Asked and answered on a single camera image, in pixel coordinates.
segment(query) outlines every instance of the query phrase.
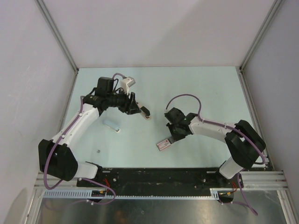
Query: sticker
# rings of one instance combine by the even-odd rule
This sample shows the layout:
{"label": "sticker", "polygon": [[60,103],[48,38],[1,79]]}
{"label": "sticker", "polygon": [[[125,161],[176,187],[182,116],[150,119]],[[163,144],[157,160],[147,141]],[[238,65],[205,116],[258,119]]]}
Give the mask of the sticker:
{"label": "sticker", "polygon": [[157,147],[160,151],[166,149],[169,146],[171,146],[171,143],[168,141],[168,139],[165,139],[164,141],[161,141],[157,144]]}

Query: gray wall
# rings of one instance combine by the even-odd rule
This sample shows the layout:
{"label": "gray wall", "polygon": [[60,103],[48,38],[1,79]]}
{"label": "gray wall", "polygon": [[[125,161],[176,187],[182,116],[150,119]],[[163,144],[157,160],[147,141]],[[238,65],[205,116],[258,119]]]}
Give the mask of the gray wall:
{"label": "gray wall", "polygon": [[33,0],[0,1],[0,223],[17,224],[74,76]]}
{"label": "gray wall", "polygon": [[299,1],[283,4],[245,75],[270,156],[299,210]]}
{"label": "gray wall", "polygon": [[274,0],[44,0],[79,68],[240,65]]}

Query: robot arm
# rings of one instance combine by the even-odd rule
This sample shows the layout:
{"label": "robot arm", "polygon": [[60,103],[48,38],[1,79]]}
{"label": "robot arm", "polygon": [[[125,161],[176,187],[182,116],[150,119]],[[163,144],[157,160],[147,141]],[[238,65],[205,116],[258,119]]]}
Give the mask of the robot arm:
{"label": "robot arm", "polygon": [[[123,80],[121,81],[121,88],[124,90],[125,94],[129,95],[129,88],[135,83],[136,82],[132,77],[124,77]],[[150,111],[145,106],[143,106],[140,102],[137,102],[137,104],[141,110],[141,115],[146,120],[150,120],[151,119]]]}
{"label": "robot arm", "polygon": [[[126,83],[124,79],[124,83],[121,81],[121,86],[125,86]],[[129,93],[129,88],[126,88],[126,91],[122,90],[117,93],[113,90],[113,87],[113,79],[99,78],[97,88],[93,89],[94,95],[92,95],[92,91],[83,97],[80,110],[69,124],[51,140],[42,140],[39,143],[39,162],[42,172],[45,170],[50,152],[54,149],[47,166],[49,175],[65,181],[72,178],[93,179],[95,177],[98,167],[86,161],[77,161],[73,154],[80,137],[109,107],[118,107],[121,112],[128,115],[142,112],[135,100],[135,94],[133,92]]]}
{"label": "robot arm", "polygon": [[258,152],[246,140],[243,140],[237,132],[226,128],[226,125],[244,133],[258,147],[260,152],[266,148],[265,142],[244,120],[240,120],[237,124],[223,124],[221,127],[207,123],[208,120],[200,121],[195,113],[189,113],[185,116],[177,108],[172,108],[165,113],[165,117],[170,122],[167,126],[171,137],[157,144],[159,150],[163,150],[190,134],[201,134],[222,141],[227,144],[232,155],[217,171],[226,179],[231,179],[244,168],[251,168],[259,157]]}

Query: purple cable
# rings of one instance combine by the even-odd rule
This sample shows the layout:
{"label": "purple cable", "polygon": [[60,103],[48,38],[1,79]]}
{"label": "purple cable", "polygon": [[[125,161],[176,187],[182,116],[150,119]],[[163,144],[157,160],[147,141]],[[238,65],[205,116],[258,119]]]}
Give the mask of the purple cable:
{"label": "purple cable", "polygon": [[[172,99],[169,101],[169,103],[168,103],[167,106],[166,106],[166,110],[167,110],[168,106],[170,105],[170,103],[171,103],[174,99],[179,98],[179,97],[182,97],[182,96],[189,96],[189,97],[193,97],[193,98],[196,98],[196,99],[197,99],[197,101],[199,102],[199,110],[198,110],[197,116],[198,116],[198,119],[199,119],[201,122],[203,122],[203,123],[205,122],[205,123],[208,123],[208,124],[221,126],[221,127],[228,128],[228,129],[230,129],[230,130],[233,130],[233,131],[237,132],[239,135],[241,135],[242,137],[244,137],[244,139],[246,139],[246,140],[250,143],[251,146],[253,146],[253,148],[257,151],[257,153],[259,154],[259,156],[262,158],[262,162],[256,162],[255,164],[265,164],[265,163],[266,163],[265,158],[264,158],[263,154],[261,153],[261,151],[258,149],[258,147],[257,147],[257,146],[256,146],[256,145],[255,145],[255,144],[254,144],[254,143],[253,143],[253,142],[252,142],[252,141],[251,141],[251,140],[250,140],[244,133],[242,133],[240,130],[238,130],[238,129],[234,128],[234,127],[231,127],[231,126],[227,126],[227,125],[225,125],[225,124],[218,123],[218,122],[214,122],[214,121],[210,121],[210,120],[203,120],[203,119],[200,117],[201,101],[200,101],[200,99],[199,99],[197,96],[194,96],[194,95],[192,95],[192,94],[180,94],[180,95],[177,95],[177,96],[175,96],[174,98],[172,98]],[[240,179],[240,173],[238,173],[238,175],[237,175],[237,179],[238,179],[238,180]],[[258,213],[257,213],[257,211],[255,211],[255,210],[251,207],[251,205],[250,205],[249,202],[247,201],[247,198],[246,198],[246,196],[245,196],[245,194],[244,194],[244,192],[243,192],[243,190],[242,190],[242,187],[241,187],[241,185],[240,185],[240,182],[238,182],[238,184],[239,184],[239,188],[240,188],[241,194],[242,194],[242,196],[243,196],[243,198],[244,198],[246,204],[243,203],[243,202],[233,202],[233,204],[239,204],[239,205],[246,206],[246,207],[248,207],[248,208],[252,211],[253,214],[255,214],[255,215],[257,216]]]}
{"label": "purple cable", "polygon": [[109,203],[111,203],[112,201],[114,201],[114,200],[116,199],[116,193],[115,193],[115,191],[114,191],[112,188],[110,188],[110,187],[108,187],[108,186],[105,186],[105,185],[103,185],[103,184],[101,184],[101,183],[98,183],[98,182],[96,182],[96,181],[87,179],[87,178],[82,178],[82,180],[89,181],[90,183],[97,184],[97,185],[99,185],[99,186],[101,186],[101,187],[104,187],[104,188],[110,190],[110,191],[113,193],[113,198],[112,198],[110,201],[108,201],[108,202],[104,202],[104,203],[101,203],[101,202],[93,202],[93,201],[90,201],[90,200],[88,200],[88,199],[78,200],[78,201],[75,201],[75,202],[73,202],[73,203],[70,203],[70,204],[68,204],[68,205],[66,205],[66,206],[64,206],[64,207],[62,207],[62,208],[59,208],[59,209],[50,208],[50,207],[47,205],[47,201],[45,201],[45,202],[44,202],[44,206],[45,206],[47,209],[52,210],[52,211],[62,211],[62,210],[67,209],[69,206],[71,206],[71,205],[73,205],[73,204],[77,204],[77,203],[81,203],[81,202],[90,202],[90,203],[92,203],[92,204],[100,204],[100,205],[101,205],[101,204],[109,204]]}
{"label": "purple cable", "polygon": [[249,144],[257,151],[257,153],[259,154],[259,156],[262,158],[262,162],[255,162],[255,164],[260,164],[260,165],[263,165],[266,163],[266,160],[265,160],[265,157],[264,155],[261,153],[261,151],[258,149],[258,147],[250,140],[250,138],[248,138],[244,133],[242,133],[240,130],[234,128],[234,127],[231,127],[231,126],[228,126],[228,125],[225,125],[225,124],[221,124],[221,123],[218,123],[218,122],[214,122],[214,121],[210,121],[210,120],[203,120],[201,117],[200,117],[200,111],[201,111],[201,101],[200,99],[197,97],[197,96],[194,96],[192,94],[181,94],[181,95],[177,95],[175,96],[174,98],[172,98],[169,103],[167,104],[166,106],[166,109],[168,108],[169,104],[176,98],[179,98],[179,97],[182,97],[182,96],[189,96],[189,97],[194,97],[197,99],[197,101],[199,102],[199,110],[198,110],[198,113],[197,113],[197,116],[198,116],[198,119],[204,123],[208,123],[208,124],[212,124],[212,125],[217,125],[217,126],[220,126],[220,127],[224,127],[224,128],[228,128],[230,130],[233,130],[235,132],[237,132],[239,135],[241,135],[244,139],[246,139]]}
{"label": "purple cable", "polygon": [[[237,179],[238,180],[240,179],[240,173],[237,174]],[[252,208],[251,205],[249,204],[249,202],[247,201],[247,197],[245,196],[245,194],[243,192],[240,182],[238,182],[238,185],[239,185],[239,189],[240,189],[241,194],[246,203],[243,203],[243,202],[226,202],[226,203],[224,203],[220,199],[219,199],[219,202],[221,204],[239,204],[239,205],[245,206],[245,207],[249,208],[255,216],[258,216],[258,212],[254,208]]]}
{"label": "purple cable", "polygon": [[115,76],[121,76],[123,79],[125,78],[125,76],[121,73],[115,73],[113,76],[112,76],[112,79],[115,78]]}
{"label": "purple cable", "polygon": [[76,123],[76,121],[79,119],[80,117],[80,113],[82,113],[83,111],[83,96],[80,97],[80,110],[79,110],[79,113],[78,115],[75,117],[75,119],[71,122],[71,124],[65,129],[65,131],[61,134],[61,136],[58,138],[58,140],[56,141],[56,143],[53,145],[49,155],[48,155],[48,158],[47,158],[47,161],[46,161],[46,164],[45,164],[45,169],[43,170],[43,183],[46,187],[46,189],[48,190],[53,190],[55,187],[57,187],[61,182],[62,180],[58,181],[53,187],[50,187],[48,185],[48,182],[47,182],[47,172],[48,172],[48,167],[49,167],[49,163],[50,163],[50,160],[52,158],[52,155],[57,147],[57,145],[59,144],[59,142],[61,141],[62,139],[62,136],[63,135],[66,135],[66,133],[70,130],[70,128]]}
{"label": "purple cable", "polygon": [[[54,151],[55,151],[55,148],[57,147],[57,145],[59,144],[59,142],[61,141],[61,139],[62,139],[62,136],[63,135],[66,135],[67,134],[67,132],[71,129],[71,127],[76,123],[76,121],[79,119],[79,117],[80,117],[80,113],[82,113],[82,111],[83,111],[83,97],[84,96],[81,96],[80,97],[80,110],[79,110],[79,113],[78,113],[78,115],[75,117],[75,119],[71,122],[71,124],[65,129],[65,131],[61,134],[61,136],[58,138],[58,140],[56,141],[56,143],[53,145],[53,147],[52,147],[52,149],[50,150],[50,153],[49,153],[49,155],[48,155],[48,158],[47,158],[47,161],[46,161],[46,164],[45,164],[45,168],[44,168],[44,171],[43,171],[43,183],[44,183],[44,185],[45,185],[45,187],[46,187],[46,189],[48,189],[48,190],[53,190],[55,187],[57,187],[60,183],[61,183],[61,181],[62,180],[59,180],[53,187],[50,187],[49,185],[48,185],[48,183],[47,183],[47,172],[48,172],[48,167],[49,167],[49,163],[50,163],[50,160],[51,160],[51,157],[52,157],[52,155],[53,155],[53,153],[54,153]],[[105,203],[95,203],[95,204],[108,204],[108,203],[111,203],[112,201],[114,201],[115,200],[115,198],[116,198],[116,193],[114,192],[114,190],[112,190],[110,187],[108,187],[108,186],[105,186],[105,185],[103,185],[103,184],[101,184],[101,183],[97,183],[97,182],[95,182],[95,181],[93,181],[93,180],[90,180],[90,179],[87,179],[87,178],[82,178],[82,180],[85,180],[85,181],[89,181],[89,182],[91,182],[91,183],[94,183],[94,184],[97,184],[97,185],[99,185],[99,186],[101,186],[101,187],[104,187],[104,188],[106,188],[106,189],[109,189],[112,193],[113,193],[113,199],[111,199],[110,201],[108,201],[108,202],[105,202]]]}

